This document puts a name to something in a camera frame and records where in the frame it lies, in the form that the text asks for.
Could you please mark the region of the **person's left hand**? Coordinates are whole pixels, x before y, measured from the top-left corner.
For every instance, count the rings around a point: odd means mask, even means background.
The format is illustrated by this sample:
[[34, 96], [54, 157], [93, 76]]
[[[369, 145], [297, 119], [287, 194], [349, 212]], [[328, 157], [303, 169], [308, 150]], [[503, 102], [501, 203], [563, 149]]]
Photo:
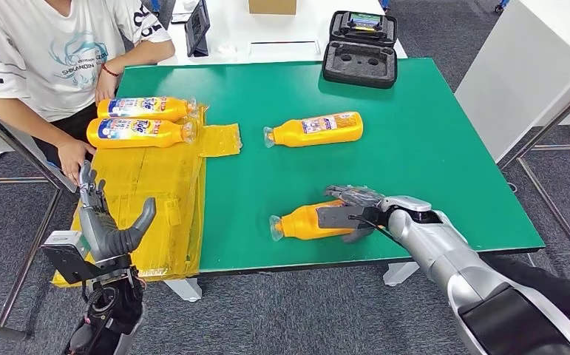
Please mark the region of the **person's left hand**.
[[95, 103], [99, 105], [100, 102], [106, 99], [113, 99], [117, 89], [119, 76], [115, 76], [103, 67], [99, 76], [98, 83], [95, 89]]

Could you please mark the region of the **person's right hand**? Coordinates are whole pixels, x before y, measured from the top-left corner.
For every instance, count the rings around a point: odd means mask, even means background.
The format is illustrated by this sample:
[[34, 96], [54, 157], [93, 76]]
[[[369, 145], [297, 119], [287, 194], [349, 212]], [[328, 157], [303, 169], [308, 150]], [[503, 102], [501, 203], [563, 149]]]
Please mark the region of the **person's right hand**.
[[94, 155], [96, 149], [88, 143], [70, 138], [57, 145], [61, 171], [75, 185], [79, 184], [79, 172], [86, 155]]

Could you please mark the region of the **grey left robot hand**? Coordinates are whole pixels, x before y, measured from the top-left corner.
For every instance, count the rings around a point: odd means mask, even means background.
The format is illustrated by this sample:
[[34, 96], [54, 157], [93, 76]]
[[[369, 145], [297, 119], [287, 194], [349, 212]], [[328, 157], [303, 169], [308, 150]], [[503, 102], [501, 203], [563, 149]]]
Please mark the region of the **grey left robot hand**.
[[134, 223], [127, 229], [118, 228], [104, 194], [106, 181], [96, 181], [96, 176], [91, 163], [84, 161], [79, 172], [81, 207], [78, 215], [92, 257], [100, 262], [137, 249], [157, 214], [157, 208], [154, 197], [146, 198]]

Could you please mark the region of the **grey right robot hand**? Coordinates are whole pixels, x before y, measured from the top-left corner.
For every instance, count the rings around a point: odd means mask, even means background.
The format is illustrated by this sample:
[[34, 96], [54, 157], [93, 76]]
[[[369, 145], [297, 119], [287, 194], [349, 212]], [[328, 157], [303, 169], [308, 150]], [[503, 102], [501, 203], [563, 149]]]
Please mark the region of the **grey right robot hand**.
[[325, 195], [339, 200], [337, 207], [318, 209], [321, 229], [352, 229], [341, 236], [343, 243], [356, 243], [376, 230], [384, 195], [366, 186], [329, 185]]

